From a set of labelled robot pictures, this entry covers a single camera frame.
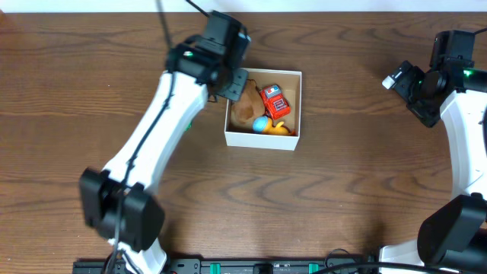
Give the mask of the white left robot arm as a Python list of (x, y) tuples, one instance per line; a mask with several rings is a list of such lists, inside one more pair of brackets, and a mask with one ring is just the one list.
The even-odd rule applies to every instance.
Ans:
[(250, 37), (232, 42), (192, 36), (170, 50), (154, 98), (135, 131), (100, 171), (79, 179), (87, 226), (113, 245), (103, 267), (119, 258), (130, 273), (161, 273), (167, 262), (158, 235), (165, 213), (156, 199), (167, 162), (211, 94), (237, 101), (247, 80), (241, 68)]

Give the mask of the red toy fire truck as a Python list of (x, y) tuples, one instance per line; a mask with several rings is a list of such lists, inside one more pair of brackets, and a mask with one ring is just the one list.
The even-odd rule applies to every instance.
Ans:
[(291, 112), (290, 104), (278, 85), (273, 84), (263, 88), (259, 95), (265, 107), (265, 114), (271, 119), (280, 119)]

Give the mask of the yellow rubber duck blue hat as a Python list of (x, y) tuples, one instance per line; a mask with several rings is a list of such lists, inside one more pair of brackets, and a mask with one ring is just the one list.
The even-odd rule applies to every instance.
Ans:
[(274, 121), (268, 116), (256, 118), (253, 122), (252, 130), (254, 133), (263, 135), (295, 135), (295, 131), (291, 131), (284, 121), (274, 124)]

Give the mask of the brown plush bear toy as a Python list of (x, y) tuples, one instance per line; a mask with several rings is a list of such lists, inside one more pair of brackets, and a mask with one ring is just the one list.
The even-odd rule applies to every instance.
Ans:
[(239, 101), (231, 105), (231, 125), (241, 129), (251, 129), (254, 120), (264, 113), (265, 107), (256, 81), (247, 79)]

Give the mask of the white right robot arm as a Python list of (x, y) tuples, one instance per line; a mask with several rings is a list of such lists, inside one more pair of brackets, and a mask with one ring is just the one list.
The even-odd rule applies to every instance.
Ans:
[(415, 240), (379, 251), (380, 271), (393, 264), (460, 273), (486, 271), (486, 73), (462, 62), (428, 72), (402, 62), (383, 81), (427, 127), (444, 124), (450, 149), (450, 201), (423, 221)]

